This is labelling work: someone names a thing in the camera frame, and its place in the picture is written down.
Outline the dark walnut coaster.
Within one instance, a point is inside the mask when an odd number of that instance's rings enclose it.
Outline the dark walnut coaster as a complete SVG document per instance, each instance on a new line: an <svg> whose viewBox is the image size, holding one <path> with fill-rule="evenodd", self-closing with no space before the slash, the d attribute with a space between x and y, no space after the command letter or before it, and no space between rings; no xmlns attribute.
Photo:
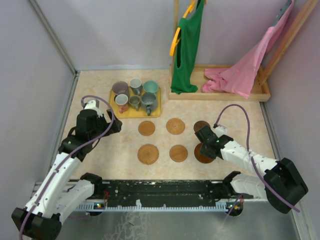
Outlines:
<svg viewBox="0 0 320 240"><path fill-rule="evenodd" d="M194 130L194 132L196 133L196 132L198 132L199 130L201 130L202 128L204 128L205 126L207 126L207 127L209 127L209 128L211 127L208 122L206 122L206 121L204 121L204 120L199 120L199 121L197 121L197 122L194 124L193 130Z"/></svg>

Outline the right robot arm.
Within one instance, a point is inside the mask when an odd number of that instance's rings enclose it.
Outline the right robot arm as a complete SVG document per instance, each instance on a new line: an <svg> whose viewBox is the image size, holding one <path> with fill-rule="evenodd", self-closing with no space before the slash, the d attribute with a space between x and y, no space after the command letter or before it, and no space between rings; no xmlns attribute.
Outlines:
<svg viewBox="0 0 320 240"><path fill-rule="evenodd" d="M278 160L250 151L226 135L226 128L221 125L214 129L206 125L195 135L201 143L200 155L211 160L221 158L252 173L233 173L223 185L227 197L251 195L268 200L277 211L287 214L308 193L305 181L290 159Z"/></svg>

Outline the large woven rattan coaster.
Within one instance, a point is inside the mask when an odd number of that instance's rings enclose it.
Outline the large woven rattan coaster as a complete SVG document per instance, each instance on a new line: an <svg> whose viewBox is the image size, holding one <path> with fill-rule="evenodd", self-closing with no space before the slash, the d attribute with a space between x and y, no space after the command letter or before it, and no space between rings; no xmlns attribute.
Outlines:
<svg viewBox="0 0 320 240"><path fill-rule="evenodd" d="M159 158L159 150L153 144L144 144L138 149L137 158L142 164L152 165Z"/></svg>

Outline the light wooden coaster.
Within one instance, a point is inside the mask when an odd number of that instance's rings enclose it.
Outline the light wooden coaster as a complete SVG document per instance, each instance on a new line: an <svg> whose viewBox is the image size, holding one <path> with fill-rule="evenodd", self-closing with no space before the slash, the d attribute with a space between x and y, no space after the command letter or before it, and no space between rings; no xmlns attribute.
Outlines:
<svg viewBox="0 0 320 240"><path fill-rule="evenodd" d="M151 136L156 130L156 126L153 122L145 120L141 122L138 126L138 132L142 136Z"/></svg>

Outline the large brown wooden coaster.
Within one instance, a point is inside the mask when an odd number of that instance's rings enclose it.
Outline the large brown wooden coaster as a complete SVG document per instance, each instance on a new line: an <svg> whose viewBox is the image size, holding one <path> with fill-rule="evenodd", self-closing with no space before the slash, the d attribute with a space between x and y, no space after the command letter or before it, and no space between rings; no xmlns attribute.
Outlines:
<svg viewBox="0 0 320 240"><path fill-rule="evenodd" d="M209 163L212 163L214 160L211 159L211 158L208 158L204 155L201 155L200 154L200 149L202 147L202 144L199 143L196 145L196 147L194 148L194 156L195 158L202 164L209 164Z"/></svg>

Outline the small orange wooden coaster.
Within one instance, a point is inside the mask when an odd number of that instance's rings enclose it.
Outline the small orange wooden coaster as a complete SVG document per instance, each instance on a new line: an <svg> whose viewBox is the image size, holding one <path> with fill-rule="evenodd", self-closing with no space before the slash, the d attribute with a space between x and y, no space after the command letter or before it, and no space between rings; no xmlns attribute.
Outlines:
<svg viewBox="0 0 320 240"><path fill-rule="evenodd" d="M183 145L174 145L169 151L170 158L176 162L181 163L188 157L188 150Z"/></svg>

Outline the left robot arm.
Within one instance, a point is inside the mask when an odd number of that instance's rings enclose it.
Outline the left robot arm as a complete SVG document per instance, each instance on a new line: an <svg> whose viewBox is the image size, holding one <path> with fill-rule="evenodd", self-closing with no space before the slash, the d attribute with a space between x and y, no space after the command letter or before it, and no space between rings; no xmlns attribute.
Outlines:
<svg viewBox="0 0 320 240"><path fill-rule="evenodd" d="M11 218L24 236L33 240L55 240L63 223L70 214L88 198L103 195L104 186L100 176L84 174L67 193L62 191L71 175L99 143L100 139L121 131L122 122L112 108L107 110L110 122L99 109L103 98L87 95L88 102L81 102L76 125L61 142L53 165L37 192L23 208L15 208Z"/></svg>

